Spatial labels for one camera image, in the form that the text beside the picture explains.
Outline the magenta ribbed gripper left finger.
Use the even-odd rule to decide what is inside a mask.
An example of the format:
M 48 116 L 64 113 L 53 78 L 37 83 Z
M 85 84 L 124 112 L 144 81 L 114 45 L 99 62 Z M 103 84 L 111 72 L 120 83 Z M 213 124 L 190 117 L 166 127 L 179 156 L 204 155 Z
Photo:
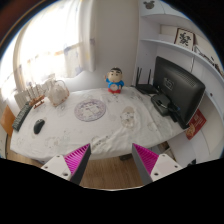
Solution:
M 42 166 L 42 169 L 79 185 L 86 169 L 91 147 L 86 144 L 67 155 L 56 155 Z

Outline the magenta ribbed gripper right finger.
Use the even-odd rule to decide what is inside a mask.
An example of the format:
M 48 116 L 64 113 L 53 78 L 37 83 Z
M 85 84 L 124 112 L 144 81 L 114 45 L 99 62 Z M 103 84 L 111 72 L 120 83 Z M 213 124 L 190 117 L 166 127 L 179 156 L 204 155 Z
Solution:
M 132 155 L 144 185 L 182 169 L 167 154 L 158 155 L 137 144 L 132 144 Z

